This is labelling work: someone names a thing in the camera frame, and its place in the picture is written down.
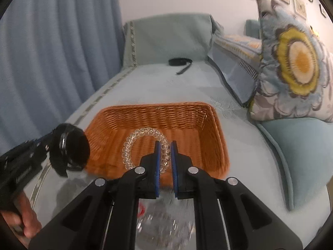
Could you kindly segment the left human hand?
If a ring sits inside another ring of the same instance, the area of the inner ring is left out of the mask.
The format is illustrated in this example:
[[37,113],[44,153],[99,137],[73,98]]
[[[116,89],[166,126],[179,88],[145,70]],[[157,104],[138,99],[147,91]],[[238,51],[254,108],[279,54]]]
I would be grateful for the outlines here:
[[32,239],[41,230],[41,223],[24,191],[17,196],[15,201],[19,214],[1,210],[1,215],[19,239]]

